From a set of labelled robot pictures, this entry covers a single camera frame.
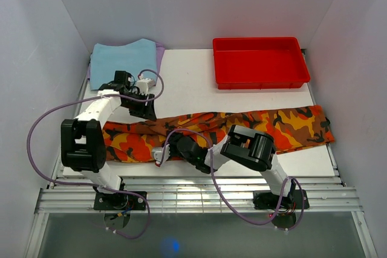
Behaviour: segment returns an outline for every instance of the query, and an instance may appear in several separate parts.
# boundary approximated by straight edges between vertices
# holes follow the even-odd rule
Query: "white connector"
[[[163,155],[163,149],[164,147],[153,147],[152,149],[152,157],[155,159],[155,165],[158,167],[160,167],[171,155],[169,144],[167,144],[164,149],[164,158],[161,159]]]
[[[139,75],[138,81],[136,81],[135,85],[140,89],[140,94],[147,95],[149,89],[156,85],[156,82],[150,78],[144,78],[144,76],[141,74]]]

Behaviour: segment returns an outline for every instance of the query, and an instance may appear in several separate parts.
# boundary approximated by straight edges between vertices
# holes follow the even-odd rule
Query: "cable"
[[[90,185],[91,187],[99,187],[100,185],[98,184],[93,184],[91,182],[67,182],[67,181],[58,181],[56,179],[52,179],[48,176],[46,176],[44,173],[42,173],[33,157],[32,157],[32,152],[31,152],[31,137],[32,137],[32,133],[33,131],[35,130],[35,127],[39,124],[40,121],[42,121],[42,119],[44,117],[46,117],[47,115],[57,111],[57,110],[60,110],[60,109],[63,109],[63,108],[66,108],[66,107],[69,107],[69,106],[72,106],[72,105],[76,105],[76,104],[80,104],[80,103],[84,103],[84,102],[88,102],[88,101],[93,101],[93,100],[97,100],[97,99],[101,99],[101,98],[107,98],[107,97],[120,97],[120,98],[123,98],[123,99],[128,99],[128,100],[131,100],[131,101],[136,101],[136,102],[140,102],[140,103],[146,103],[146,102],[149,102],[149,101],[153,101],[153,100],[156,100],[157,98],[159,98],[159,96],[161,96],[161,94],[163,93],[164,91],[164,81],[163,81],[163,78],[159,75],[158,72],[155,72],[154,70],[152,69],[143,69],[140,74],[142,72],[145,72],[145,71],[149,71],[149,72],[152,72],[154,73],[161,81],[161,90],[160,90],[160,93],[158,93],[155,97],[153,98],[149,98],[149,99],[146,99],[146,100],[139,100],[139,99],[136,99],[136,98],[132,98],[132,97],[128,97],[128,96],[125,96],[125,95],[118,95],[118,94],[107,94],[107,95],[103,95],[103,96],[96,96],[96,97],[91,97],[91,98],[86,98],[86,99],[83,99],[83,100],[79,100],[79,101],[74,101],[74,102],[70,102],[70,103],[66,103],[66,104],[63,104],[63,105],[60,105],[60,106],[57,106],[53,109],[50,109],[48,110],[47,112],[45,112],[44,114],[42,114],[31,126],[30,128],[30,131],[28,131],[28,135],[27,135],[27,156],[28,156],[28,160],[30,161],[30,164],[32,166],[32,168],[34,169],[34,171],[43,179],[45,179],[46,181],[49,181],[49,182],[52,182],[53,184],[63,184],[63,185]],[[133,193],[133,192],[129,192],[129,191],[126,191],[126,190],[114,190],[114,189],[110,189],[110,188],[107,188],[107,187],[104,187],[105,190],[108,190],[110,192],[113,192],[113,193],[121,193],[121,194],[124,194],[124,195],[132,195],[132,196],[136,196],[138,198],[142,198],[146,204],[146,208],[148,210],[148,219],[146,221],[146,225],[144,226],[144,229],[139,232],[139,234],[135,235],[135,236],[130,236],[130,235],[127,235],[127,234],[124,234],[124,233],[119,233],[119,231],[115,231],[115,233],[127,238],[127,239],[136,239],[136,238],[139,238],[140,236],[142,236],[146,229],[148,228],[149,226],[149,223],[151,221],[151,210],[149,208],[149,203],[148,201],[146,200],[145,197],[143,197],[142,195],[139,195],[138,193]]]
[[[137,90],[137,94],[140,93],[140,88],[139,87],[133,85],[133,86],[130,87],[131,92],[133,92],[133,89]]]
[[[118,218],[118,217],[121,217],[121,216],[123,216],[124,214],[126,214],[127,212],[129,212],[129,211],[132,210],[132,207],[129,207],[129,205],[127,205],[127,206],[128,206],[128,208],[127,208],[126,210],[123,210],[123,211],[121,211],[120,213],[115,214],[113,217],[110,218],[110,220],[114,220],[114,219],[116,219],[116,218]]]
[[[207,142],[207,144],[209,145],[209,147],[212,147],[212,142],[210,142],[210,140],[205,137],[203,134],[200,134],[199,132],[195,132],[195,131],[192,131],[192,130],[189,130],[189,129],[186,129],[186,128],[178,128],[178,129],[174,129],[172,130],[167,138],[165,139],[165,143],[164,143],[164,147],[163,147],[163,153],[161,154],[161,160],[164,159],[164,152],[165,152],[165,148],[166,148],[166,145],[168,144],[168,139],[171,137],[171,135],[174,133],[174,132],[177,132],[177,131],[186,131],[186,132],[190,132],[190,133],[193,133],[193,134],[197,134],[199,136],[201,136],[202,138],[205,139],[205,141]],[[242,220],[250,223],[250,224],[253,224],[253,225],[258,225],[258,226],[262,226],[262,225],[266,225],[268,223],[270,223],[276,216],[277,214],[279,213],[279,208],[281,207],[281,202],[282,202],[282,198],[283,198],[283,194],[284,194],[284,190],[285,190],[285,186],[286,186],[286,183],[288,182],[289,179],[291,180],[294,180],[295,183],[297,184],[298,188],[300,189],[301,191],[301,196],[302,196],[302,207],[301,207],[301,213],[300,213],[300,216],[297,220],[297,222],[290,228],[286,228],[286,229],[282,229],[282,230],[285,230],[285,231],[288,231],[288,230],[292,230],[294,228],[296,228],[302,217],[304,216],[304,210],[305,210],[305,199],[304,199],[304,193],[302,191],[302,187],[299,183],[299,181],[293,177],[293,176],[287,176],[284,180],[284,182],[282,183],[282,187],[281,187],[281,192],[280,192],[280,198],[278,199],[278,203],[277,203],[277,206],[274,210],[274,213],[271,215],[271,217],[266,220],[266,221],[255,221],[255,220],[252,220],[252,219],[249,219],[245,216],[243,216],[241,213],[239,213],[229,202],[228,200],[224,197],[224,195],[222,194],[222,191],[221,189],[219,188],[219,185],[218,183],[216,182],[216,178],[215,178],[215,172],[214,172],[214,169],[213,169],[213,152],[212,152],[212,149],[210,148],[209,149],[209,152],[210,152],[210,172],[211,172],[211,178],[212,178],[212,182],[216,188],[216,191],[218,192],[220,198],[222,199],[222,201],[226,204],[226,206],[228,206],[228,208],[234,213],[236,214],[239,218],[241,218]]]
[[[293,208],[291,209],[289,214],[293,214],[296,209],[296,202],[293,203]]]

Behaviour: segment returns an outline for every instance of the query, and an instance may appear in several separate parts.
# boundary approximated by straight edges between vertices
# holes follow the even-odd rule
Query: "white table surface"
[[[215,83],[212,50],[166,50],[160,74],[165,82],[165,89],[163,95],[155,101],[157,118],[194,112],[245,112],[313,105],[306,84],[299,89],[218,90]],[[160,88],[161,84],[157,82],[151,92],[157,94]],[[84,98],[95,96],[96,93],[97,91],[90,91],[88,84]],[[81,110],[87,106],[88,104],[84,103]],[[141,118],[130,116],[125,108],[118,108],[109,120],[122,123],[143,121]],[[278,155],[278,160],[288,175],[334,176],[325,145],[281,154]],[[207,176],[184,161],[168,161],[161,168],[156,167],[154,163],[128,164],[112,161],[108,163],[115,174],[124,177]],[[80,173],[66,167],[63,175],[75,177]],[[260,174],[229,161],[217,171],[216,175],[243,177]]]

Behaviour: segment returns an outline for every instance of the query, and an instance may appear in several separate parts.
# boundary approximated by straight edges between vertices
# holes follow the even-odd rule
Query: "white wall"
[[[88,49],[140,37],[211,48],[214,37],[296,36],[306,47],[332,0],[63,0]]]
[[[355,185],[380,257],[387,253],[387,0],[334,0],[307,50],[333,152]]]
[[[74,100],[88,52],[61,0],[0,0],[0,249],[22,257],[39,187],[25,150],[32,122],[45,110]],[[33,154],[50,175],[59,149],[59,125],[73,109],[44,121]]]

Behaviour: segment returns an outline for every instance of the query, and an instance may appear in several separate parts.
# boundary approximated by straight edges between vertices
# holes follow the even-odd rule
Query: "aluminum frame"
[[[80,89],[83,98],[86,79]],[[313,103],[316,104],[308,83]],[[350,211],[353,215],[366,257],[377,257],[363,217],[363,208],[354,187],[346,187],[337,170],[330,144],[327,145],[335,177],[299,178],[308,193],[310,209],[306,211]],[[84,178],[63,177],[60,155],[56,158],[53,178],[66,181],[87,181]],[[229,213],[220,200],[210,178],[124,178],[127,190],[148,192],[152,213]],[[266,191],[269,187],[261,178],[217,178],[225,197],[241,213],[257,212],[252,204],[252,192]],[[50,184],[41,190],[36,206],[33,227],[25,257],[37,257],[43,241],[50,213],[100,213],[93,210],[95,192],[89,187],[70,187]]]

